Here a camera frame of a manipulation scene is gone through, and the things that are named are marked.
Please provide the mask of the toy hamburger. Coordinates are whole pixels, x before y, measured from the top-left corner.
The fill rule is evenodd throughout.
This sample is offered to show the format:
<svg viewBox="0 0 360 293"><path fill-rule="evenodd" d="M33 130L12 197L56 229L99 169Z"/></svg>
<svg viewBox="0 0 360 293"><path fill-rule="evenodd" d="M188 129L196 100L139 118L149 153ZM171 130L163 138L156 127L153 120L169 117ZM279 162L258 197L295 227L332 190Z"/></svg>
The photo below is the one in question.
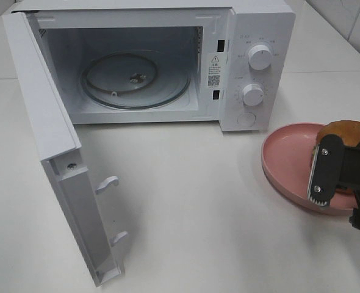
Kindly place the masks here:
<svg viewBox="0 0 360 293"><path fill-rule="evenodd" d="M360 122L353 121L353 120L341 120L341 121L334 121L326 126L324 126L316 135L315 139L315 146L318 144L321 139L328 135L328 134L335 134L339 136L344 145L347 147L358 147L360 148Z"/></svg>

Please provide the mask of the pink round plate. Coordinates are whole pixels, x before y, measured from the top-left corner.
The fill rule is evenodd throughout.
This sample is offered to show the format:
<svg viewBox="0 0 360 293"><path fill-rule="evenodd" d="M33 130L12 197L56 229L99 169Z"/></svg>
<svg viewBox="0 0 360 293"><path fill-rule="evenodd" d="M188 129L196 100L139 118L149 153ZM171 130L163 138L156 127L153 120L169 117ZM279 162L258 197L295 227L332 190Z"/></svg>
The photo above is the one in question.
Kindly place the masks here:
<svg viewBox="0 0 360 293"><path fill-rule="evenodd" d="M352 195L336 193L327 208L307 198L311 153L322 128L317 123L294 123L273 131L262 145L262 168L271 185L299 207L326 215L351 215L357 207Z"/></svg>

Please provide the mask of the round white door button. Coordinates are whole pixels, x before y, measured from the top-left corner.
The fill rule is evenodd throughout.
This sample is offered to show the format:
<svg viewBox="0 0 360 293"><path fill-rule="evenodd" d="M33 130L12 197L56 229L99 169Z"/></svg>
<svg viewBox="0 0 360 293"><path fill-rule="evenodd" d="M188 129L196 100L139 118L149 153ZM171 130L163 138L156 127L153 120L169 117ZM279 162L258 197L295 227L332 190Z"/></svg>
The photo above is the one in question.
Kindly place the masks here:
<svg viewBox="0 0 360 293"><path fill-rule="evenodd" d="M252 127L256 122L255 114L251 112L245 112L240 114L237 118L237 124L243 127Z"/></svg>

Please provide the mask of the white timer knob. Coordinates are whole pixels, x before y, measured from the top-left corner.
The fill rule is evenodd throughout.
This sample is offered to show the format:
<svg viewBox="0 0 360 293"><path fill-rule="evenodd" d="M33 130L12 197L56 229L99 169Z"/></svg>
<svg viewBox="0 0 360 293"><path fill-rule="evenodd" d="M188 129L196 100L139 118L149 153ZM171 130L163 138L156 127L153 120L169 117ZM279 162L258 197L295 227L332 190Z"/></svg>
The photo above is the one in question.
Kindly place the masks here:
<svg viewBox="0 0 360 293"><path fill-rule="evenodd" d="M264 99L264 89L257 83L248 84L242 90L242 99L246 106L257 106Z"/></svg>

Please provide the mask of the white microwave door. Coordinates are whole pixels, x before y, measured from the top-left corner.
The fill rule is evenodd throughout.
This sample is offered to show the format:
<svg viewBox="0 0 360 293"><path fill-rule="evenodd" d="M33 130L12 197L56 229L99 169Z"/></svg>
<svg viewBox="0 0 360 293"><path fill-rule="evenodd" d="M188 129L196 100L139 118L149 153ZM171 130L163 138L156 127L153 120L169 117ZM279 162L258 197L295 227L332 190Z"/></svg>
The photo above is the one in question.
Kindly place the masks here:
<svg viewBox="0 0 360 293"><path fill-rule="evenodd" d="M109 237L97 196L118 178L93 187L81 155L81 142L41 50L42 34L32 15L14 12L3 17L40 163L62 208L96 286L121 275L113 249L128 233Z"/></svg>

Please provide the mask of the upper white power knob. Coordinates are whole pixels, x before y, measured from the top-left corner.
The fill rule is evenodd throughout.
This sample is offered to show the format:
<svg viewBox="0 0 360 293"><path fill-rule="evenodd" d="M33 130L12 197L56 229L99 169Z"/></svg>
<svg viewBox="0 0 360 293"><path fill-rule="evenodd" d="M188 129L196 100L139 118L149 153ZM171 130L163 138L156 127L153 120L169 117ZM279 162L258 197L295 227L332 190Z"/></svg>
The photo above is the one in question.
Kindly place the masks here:
<svg viewBox="0 0 360 293"><path fill-rule="evenodd" d="M256 44L248 51L248 63L254 70L264 70L271 65L272 51L268 45Z"/></svg>

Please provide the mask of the white microwave oven body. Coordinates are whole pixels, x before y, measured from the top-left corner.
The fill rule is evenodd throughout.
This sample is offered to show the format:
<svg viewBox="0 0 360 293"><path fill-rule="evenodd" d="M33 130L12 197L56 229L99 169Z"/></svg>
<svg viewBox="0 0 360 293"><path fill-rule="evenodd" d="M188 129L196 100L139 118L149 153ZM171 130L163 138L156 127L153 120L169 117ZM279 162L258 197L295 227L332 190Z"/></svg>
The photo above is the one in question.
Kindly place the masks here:
<svg viewBox="0 0 360 293"><path fill-rule="evenodd" d="M9 14L32 15L40 47L74 125L217 121L223 131L268 127L295 14L284 1L23 1ZM268 45L271 65L254 70L248 51ZM157 51L180 56L188 89L173 102L142 110L104 106L81 87L95 59L116 52ZM257 83L264 99L246 106L242 90ZM252 127L240 114L256 116Z"/></svg>

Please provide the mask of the glass microwave turntable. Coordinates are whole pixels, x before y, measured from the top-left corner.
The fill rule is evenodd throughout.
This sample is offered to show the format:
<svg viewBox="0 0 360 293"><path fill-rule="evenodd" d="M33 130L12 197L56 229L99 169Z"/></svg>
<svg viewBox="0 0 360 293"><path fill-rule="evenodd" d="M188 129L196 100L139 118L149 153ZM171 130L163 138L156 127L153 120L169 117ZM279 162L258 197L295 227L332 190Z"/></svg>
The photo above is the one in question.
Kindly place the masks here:
<svg viewBox="0 0 360 293"><path fill-rule="evenodd" d="M104 106L142 110L178 99L190 80L190 70L180 56L134 50L93 60L81 74L81 87Z"/></svg>

